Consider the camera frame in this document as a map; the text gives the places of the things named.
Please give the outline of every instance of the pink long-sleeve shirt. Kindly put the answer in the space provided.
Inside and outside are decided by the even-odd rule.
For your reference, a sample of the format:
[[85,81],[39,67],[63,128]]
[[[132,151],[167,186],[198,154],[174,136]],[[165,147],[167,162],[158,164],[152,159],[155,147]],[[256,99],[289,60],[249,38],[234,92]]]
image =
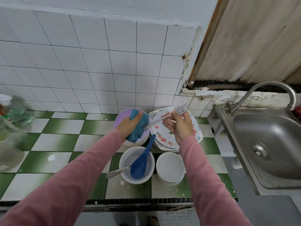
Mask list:
[[[122,143],[121,132],[111,131],[11,208],[0,225],[73,226],[97,178]],[[251,225],[194,136],[181,142],[180,153],[201,225]]]

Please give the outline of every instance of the blue cloth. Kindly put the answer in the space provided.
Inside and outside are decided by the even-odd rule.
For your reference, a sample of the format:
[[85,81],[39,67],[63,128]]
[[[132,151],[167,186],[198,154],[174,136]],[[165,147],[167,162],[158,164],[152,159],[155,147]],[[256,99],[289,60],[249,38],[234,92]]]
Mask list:
[[[138,110],[138,109],[133,109],[131,112],[131,115],[130,115],[130,120],[133,120],[137,116],[139,111],[140,110]],[[145,124],[148,124],[148,120],[149,120],[149,115],[146,113],[143,113],[141,120],[135,127],[135,130],[128,137],[126,137],[126,140],[128,140],[132,143],[136,143],[137,140],[142,137],[142,135],[144,133],[142,126],[144,126]]]

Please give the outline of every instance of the person's right hand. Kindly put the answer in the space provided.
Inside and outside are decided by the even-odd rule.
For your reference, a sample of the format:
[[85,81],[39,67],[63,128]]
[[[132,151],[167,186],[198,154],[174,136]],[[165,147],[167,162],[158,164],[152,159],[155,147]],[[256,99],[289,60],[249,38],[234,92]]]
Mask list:
[[163,125],[168,128],[175,135],[175,140],[177,144],[181,144],[181,141],[187,137],[193,135],[192,121],[189,113],[186,111],[183,113],[184,119],[174,110],[172,112],[172,117],[165,118],[163,120]]

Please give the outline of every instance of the faucet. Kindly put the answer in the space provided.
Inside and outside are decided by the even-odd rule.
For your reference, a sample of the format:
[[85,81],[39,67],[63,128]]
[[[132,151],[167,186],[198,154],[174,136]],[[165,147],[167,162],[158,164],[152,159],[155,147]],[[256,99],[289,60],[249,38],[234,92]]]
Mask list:
[[274,85],[279,86],[283,89],[285,89],[288,92],[288,95],[290,96],[290,102],[288,106],[286,107],[287,110],[294,110],[296,103],[297,103],[297,95],[296,92],[293,90],[292,87],[290,87],[288,84],[283,82],[277,82],[277,81],[271,81],[271,82],[261,82],[254,85],[237,103],[233,103],[231,101],[228,101],[226,103],[227,106],[229,106],[228,113],[230,115],[233,115],[233,113],[241,106],[241,104],[253,93],[257,88],[265,85]]

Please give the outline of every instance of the green and white checkered tile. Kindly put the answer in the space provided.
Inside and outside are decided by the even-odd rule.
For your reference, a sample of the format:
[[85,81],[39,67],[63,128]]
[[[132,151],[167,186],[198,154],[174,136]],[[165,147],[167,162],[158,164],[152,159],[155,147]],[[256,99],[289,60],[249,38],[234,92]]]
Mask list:
[[[114,120],[117,117],[115,114],[31,112],[35,119],[30,125],[22,128],[28,134],[16,145],[24,152],[22,160],[15,168],[0,173],[0,201],[18,201],[25,198],[54,173],[113,130]],[[200,142],[201,147],[231,195],[236,197],[208,120],[204,118],[196,120],[204,137]],[[105,174],[119,168],[119,160],[128,148],[122,145],[113,155],[98,178],[89,199],[191,197],[186,175],[176,186],[166,186],[160,182],[156,169],[151,179],[140,185],[126,182],[121,175],[107,180]],[[152,146],[151,152],[155,161],[164,153],[155,146]]]

